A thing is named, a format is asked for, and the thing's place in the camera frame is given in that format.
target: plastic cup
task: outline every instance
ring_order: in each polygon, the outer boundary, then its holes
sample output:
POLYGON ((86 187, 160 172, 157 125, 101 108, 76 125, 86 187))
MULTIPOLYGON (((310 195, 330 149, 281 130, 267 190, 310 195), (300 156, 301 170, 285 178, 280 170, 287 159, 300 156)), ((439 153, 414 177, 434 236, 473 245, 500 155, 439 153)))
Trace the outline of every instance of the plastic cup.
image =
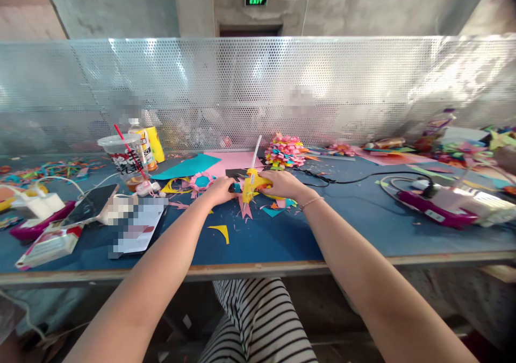
POLYGON ((139 134, 125 134, 124 140, 119 135, 101 138, 97 144, 104 148, 107 155, 111 158, 118 174, 125 182, 131 192, 136 191, 136 186, 149 179, 147 165, 144 162, 144 152, 141 148, 139 134))

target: bracelet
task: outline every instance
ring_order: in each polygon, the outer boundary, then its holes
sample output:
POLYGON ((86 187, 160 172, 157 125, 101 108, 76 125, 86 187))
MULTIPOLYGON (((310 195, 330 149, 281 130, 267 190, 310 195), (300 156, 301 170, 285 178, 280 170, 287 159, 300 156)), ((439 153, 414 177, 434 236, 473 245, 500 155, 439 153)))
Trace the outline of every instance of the bracelet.
POLYGON ((303 211, 303 210, 306 208, 306 206, 308 206, 310 203, 315 202, 316 200, 319 200, 319 199, 324 200, 324 198, 323 198, 322 196, 318 196, 318 197, 316 197, 316 198, 314 198, 314 199, 310 199, 308 202, 306 202, 305 204, 303 204, 302 206, 300 206, 300 207, 299 207, 299 209, 300 209, 301 211, 303 211))

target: pink device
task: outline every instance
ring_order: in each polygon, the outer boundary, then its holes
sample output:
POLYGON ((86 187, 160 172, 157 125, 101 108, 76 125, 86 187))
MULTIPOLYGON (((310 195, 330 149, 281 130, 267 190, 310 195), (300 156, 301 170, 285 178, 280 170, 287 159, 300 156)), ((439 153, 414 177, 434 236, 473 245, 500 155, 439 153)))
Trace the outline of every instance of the pink device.
POLYGON ((425 199, 413 191, 402 191, 398 194, 398 197, 402 202, 414 206, 423 214, 436 220, 443 226, 463 229, 464 227, 473 224, 478 219, 477 215, 471 214, 462 209, 448 211, 437 207, 432 203, 432 200, 425 199))
POLYGON ((64 204, 64 207, 61 210, 53 213, 51 216, 49 216, 42 222, 40 222, 34 226, 27 226, 26 223, 28 221, 25 220, 22 223, 20 223, 18 226, 13 227, 9 231, 9 234, 12 235, 13 237, 19 239, 20 241, 36 240, 39 238, 41 233, 44 232, 44 230, 48 227, 48 225, 51 222, 53 222, 55 220, 65 219, 74 208, 75 208, 75 202, 68 201, 64 204))

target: hand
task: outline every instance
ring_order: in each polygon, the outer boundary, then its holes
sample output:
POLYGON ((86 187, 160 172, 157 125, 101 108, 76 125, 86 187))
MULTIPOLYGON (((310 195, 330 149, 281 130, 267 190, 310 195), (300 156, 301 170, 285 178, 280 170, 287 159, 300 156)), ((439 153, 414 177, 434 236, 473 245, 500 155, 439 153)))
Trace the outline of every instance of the hand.
POLYGON ((270 170, 261 172, 260 176, 273 182, 272 188, 262 188, 260 190, 266 195, 294 199, 300 204, 319 196, 315 190, 305 186, 290 172, 284 170, 270 170))
POLYGON ((229 192, 230 185, 235 182, 227 176, 218 177, 198 199, 207 201, 211 206, 226 203, 238 194, 229 192))

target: forearm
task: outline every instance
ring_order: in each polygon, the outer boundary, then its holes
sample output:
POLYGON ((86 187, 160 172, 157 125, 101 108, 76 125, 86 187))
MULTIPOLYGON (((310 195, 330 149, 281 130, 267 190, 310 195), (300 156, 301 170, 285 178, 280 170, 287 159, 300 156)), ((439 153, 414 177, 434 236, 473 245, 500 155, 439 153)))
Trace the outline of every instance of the forearm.
POLYGON ((326 202, 312 202, 304 212, 386 361, 476 361, 394 266, 326 202))
POLYGON ((165 230, 104 304, 66 361, 142 361, 161 315, 186 276, 212 207, 199 198, 165 230))

